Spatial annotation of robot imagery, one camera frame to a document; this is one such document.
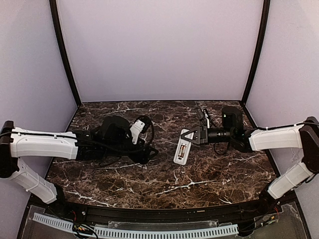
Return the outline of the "white remote control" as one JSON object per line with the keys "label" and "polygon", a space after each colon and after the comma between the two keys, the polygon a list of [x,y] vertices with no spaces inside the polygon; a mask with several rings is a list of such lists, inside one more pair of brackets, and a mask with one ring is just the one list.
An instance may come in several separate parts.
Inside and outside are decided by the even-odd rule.
{"label": "white remote control", "polygon": [[179,165],[185,165],[187,163],[191,145],[191,142],[184,140],[180,137],[173,158],[173,162]]}

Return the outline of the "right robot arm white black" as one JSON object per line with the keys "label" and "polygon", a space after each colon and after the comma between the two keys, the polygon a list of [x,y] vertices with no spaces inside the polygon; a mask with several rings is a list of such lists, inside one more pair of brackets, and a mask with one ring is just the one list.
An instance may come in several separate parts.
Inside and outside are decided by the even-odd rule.
{"label": "right robot arm white black", "polygon": [[192,144],[227,142],[245,153],[278,148],[303,150],[303,158],[260,193],[257,211],[261,214],[272,210],[288,191],[319,173],[319,122],[315,117],[291,125],[245,129],[242,112],[236,107],[222,108],[222,127],[214,127],[206,109],[197,108],[196,113],[200,125],[181,131],[173,160],[176,164],[186,164]]}

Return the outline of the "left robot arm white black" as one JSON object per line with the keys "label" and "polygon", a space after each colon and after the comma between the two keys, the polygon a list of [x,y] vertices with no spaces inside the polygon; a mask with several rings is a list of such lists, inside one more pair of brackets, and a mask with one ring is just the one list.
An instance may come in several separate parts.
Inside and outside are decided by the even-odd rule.
{"label": "left robot arm white black", "polygon": [[93,130],[68,132],[31,131],[15,127],[8,120],[0,131],[0,177],[16,182],[57,213],[66,215],[71,209],[65,202],[62,188],[43,179],[22,158],[39,156],[89,161],[126,156],[144,165],[159,153],[152,147],[152,140],[146,142],[140,138],[148,129],[154,130],[148,116],[139,116],[134,123],[120,116],[108,116]]}

